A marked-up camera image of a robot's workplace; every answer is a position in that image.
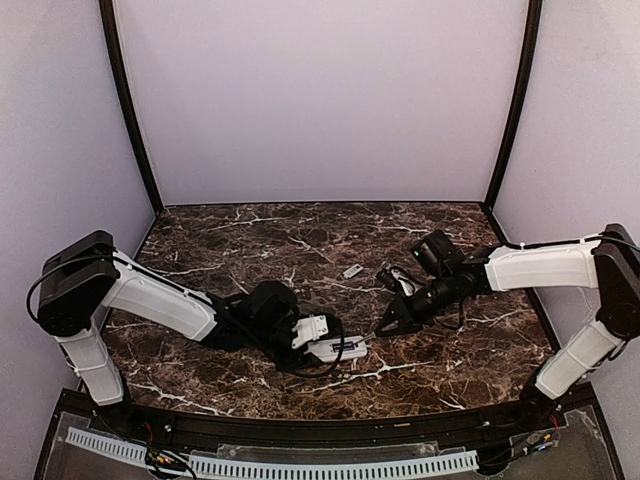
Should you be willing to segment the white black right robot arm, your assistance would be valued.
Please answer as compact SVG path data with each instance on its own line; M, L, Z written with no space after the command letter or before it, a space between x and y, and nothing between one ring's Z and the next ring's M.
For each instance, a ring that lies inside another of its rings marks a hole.
M395 296L375 327L377 337L415 333L436 315L466 299L528 288L582 287L599 293L594 317L538 371L531 401L555 401L609 357L639 336L639 248L620 224L594 236L539 244L504 244L465 254L441 230L423 237L411 253L430 281L379 280Z

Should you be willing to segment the clear handle test screwdriver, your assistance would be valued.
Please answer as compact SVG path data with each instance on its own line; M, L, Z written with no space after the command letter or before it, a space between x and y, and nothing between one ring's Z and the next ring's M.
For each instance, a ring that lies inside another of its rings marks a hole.
M376 338L376 333L375 332L371 332L369 334L364 335L362 338L359 338L358 340L356 340L354 343L355 344L366 344L368 341L371 341L373 339Z

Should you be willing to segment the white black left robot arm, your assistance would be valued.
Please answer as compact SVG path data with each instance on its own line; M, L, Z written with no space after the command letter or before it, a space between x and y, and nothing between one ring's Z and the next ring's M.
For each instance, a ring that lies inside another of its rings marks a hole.
M100 407L125 399L125 384L92 317L121 310L210 349L253 347L278 368L305 362L305 347L329 334L324 315L304 318L296 295L277 281L226 298L191 290L134 262L97 230L50 257L28 291L27 312L53 336Z

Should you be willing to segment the white remote battery cover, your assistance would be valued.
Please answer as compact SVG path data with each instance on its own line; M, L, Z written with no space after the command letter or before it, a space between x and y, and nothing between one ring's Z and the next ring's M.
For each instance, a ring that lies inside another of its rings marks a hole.
M359 264L353 265L343 272L345 279L351 279L363 271L363 267Z

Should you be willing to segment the white air conditioner remote control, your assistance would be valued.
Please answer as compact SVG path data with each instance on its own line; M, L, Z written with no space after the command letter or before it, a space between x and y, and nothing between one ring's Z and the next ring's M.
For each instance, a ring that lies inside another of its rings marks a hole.
M339 338L310 342L307 344L306 353L322 363L331 364L339 354L341 361L366 357L368 347L362 336L348 336L344 342Z

